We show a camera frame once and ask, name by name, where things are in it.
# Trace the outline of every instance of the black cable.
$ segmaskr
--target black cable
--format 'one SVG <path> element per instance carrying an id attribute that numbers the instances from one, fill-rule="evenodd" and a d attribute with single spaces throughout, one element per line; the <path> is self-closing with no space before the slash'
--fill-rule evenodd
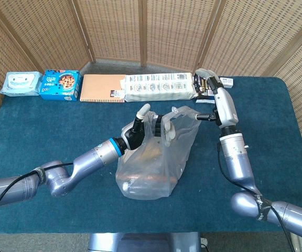
<path id="1" fill-rule="evenodd" d="M 49 169 L 53 169 L 53 168 L 56 168 L 56 167 L 60 167 L 60 166 L 65 166 L 65 165 L 71 165 L 73 163 L 65 163 L 65 164 L 56 164 L 56 165 L 52 165 L 52 166 L 49 166 L 49 167 L 46 167 L 44 168 L 45 171 L 49 170 Z M 28 176 L 31 176 L 33 174 L 38 174 L 36 171 L 31 171 L 29 173 L 26 173 L 22 176 L 19 176 L 18 178 L 16 178 L 14 181 L 12 181 L 9 186 L 7 186 L 4 191 L 0 194 L 0 202 L 2 200 L 2 198 L 4 197 L 4 195 L 9 191 L 9 189 L 14 185 L 16 184 L 17 182 L 21 181 L 22 179 L 28 177 Z"/>
<path id="2" fill-rule="evenodd" d="M 201 245 L 203 245 L 205 247 L 205 249 L 207 250 L 207 252 L 209 252 L 209 250 L 205 244 L 201 243 Z"/>
<path id="3" fill-rule="evenodd" d="M 221 165 L 221 160 L 220 160 L 221 143 L 220 142 L 218 143 L 218 148 L 217 149 L 218 149 L 219 168 L 220 168 L 220 171 L 221 171 L 222 175 L 225 177 L 225 179 L 228 180 L 230 183 L 232 183 L 232 184 L 234 184 L 234 185 L 236 185 L 236 186 L 238 186 L 238 187 L 246 190 L 247 192 L 251 193 L 253 196 L 257 195 L 253 190 L 250 190 L 249 188 L 246 188 L 245 186 L 240 185 L 237 182 L 231 181 L 231 179 L 225 174 L 225 172 L 224 172 L 224 170 L 222 168 L 222 165 Z M 289 245 L 291 251 L 295 252 L 293 244 L 292 244 L 292 241 L 291 241 L 291 239 L 290 239 L 290 237 L 288 235 L 288 232 L 287 232 L 287 230 L 286 230 L 286 228 L 284 226 L 283 220 L 281 219 L 279 213 L 277 212 L 277 210 L 273 206 L 269 206 L 269 207 L 272 210 L 272 212 L 276 215 L 276 217 L 277 217 L 277 219 L 278 219 L 278 221 L 279 221 L 279 223 L 280 223 L 280 225 L 281 225 L 281 227 L 282 227 L 282 229 L 284 231 L 284 234 L 286 236 L 286 239 L 287 239 L 287 242 L 288 242 L 288 245 Z"/>

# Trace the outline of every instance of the blue cereal box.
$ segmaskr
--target blue cereal box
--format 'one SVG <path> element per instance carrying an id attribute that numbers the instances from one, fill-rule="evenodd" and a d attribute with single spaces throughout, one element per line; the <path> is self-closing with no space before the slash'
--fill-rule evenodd
<path id="1" fill-rule="evenodd" d="M 81 75 L 77 70 L 45 71 L 39 90 L 44 100 L 76 101 L 81 85 Z"/>

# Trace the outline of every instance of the transparent plastic bag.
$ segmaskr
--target transparent plastic bag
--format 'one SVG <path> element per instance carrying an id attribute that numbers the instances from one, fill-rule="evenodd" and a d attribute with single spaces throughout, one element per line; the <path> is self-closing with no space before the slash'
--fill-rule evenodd
<path id="1" fill-rule="evenodd" d="M 187 106 L 173 107 L 172 112 L 161 119 L 161 137 L 154 136 L 156 114 L 150 111 L 145 116 L 142 145 L 134 151 L 127 150 L 118 160 L 116 182 L 124 196 L 155 200 L 172 193 L 184 172 L 201 123 L 195 119 L 197 113 Z M 163 133 L 169 121 L 176 133 L 170 142 Z"/>

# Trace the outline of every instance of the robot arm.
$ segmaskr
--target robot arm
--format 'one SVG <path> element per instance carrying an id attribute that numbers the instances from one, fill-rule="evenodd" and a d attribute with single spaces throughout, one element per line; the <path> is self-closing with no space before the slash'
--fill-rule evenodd
<path id="1" fill-rule="evenodd" d="M 269 207 L 272 205 L 281 217 L 285 228 L 299 236 L 302 236 L 302 208 L 286 202 L 270 202 L 263 200 L 261 192 L 255 185 L 254 176 L 247 155 L 242 133 L 236 129 L 238 117 L 233 100 L 223 88 L 219 77 L 210 70 L 198 69 L 196 74 L 207 80 L 214 96 L 216 109 L 214 114 L 197 115 L 198 120 L 216 121 L 221 129 L 220 143 L 228 167 L 229 179 L 252 192 L 245 190 L 236 193 L 231 199 L 233 210 L 242 216 L 257 218 L 260 221 L 268 221 L 279 224 L 276 214 Z"/>
<path id="2" fill-rule="evenodd" d="M 117 160 L 126 149 L 134 150 L 141 145 L 144 139 L 143 118 L 149 110 L 150 105 L 145 104 L 137 113 L 135 120 L 123 128 L 120 138 L 110 138 L 74 159 L 71 175 L 64 166 L 46 171 L 42 170 L 44 173 L 42 178 L 33 174 L 13 185 L 2 198 L 0 205 L 33 198 L 41 184 L 46 184 L 49 187 L 52 196 L 65 196 L 85 177 Z M 41 168 L 59 164 L 62 162 L 52 161 L 42 165 Z M 18 176 L 0 179 L 0 195 L 17 178 Z"/>

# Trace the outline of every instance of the table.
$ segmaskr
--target table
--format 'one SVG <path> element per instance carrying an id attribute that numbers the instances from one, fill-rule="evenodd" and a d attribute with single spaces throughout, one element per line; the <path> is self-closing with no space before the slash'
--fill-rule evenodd
<path id="1" fill-rule="evenodd" d="M 238 129 L 250 146 L 255 181 L 266 198 L 302 207 L 302 139 L 285 83 L 278 78 L 233 77 Z M 52 160 L 72 161 L 121 134 L 142 102 L 87 103 L 5 97 L 0 110 L 0 178 L 27 173 Z M 190 106 L 202 113 L 212 104 L 150 102 L 167 113 Z M 34 199 L 0 207 L 0 233 L 249 232 L 280 230 L 235 214 L 239 189 L 217 164 L 220 130 L 202 122 L 185 171 L 172 195 L 155 201 L 124 197 L 115 181 L 117 162 L 84 179 L 67 196 L 45 186 Z"/>

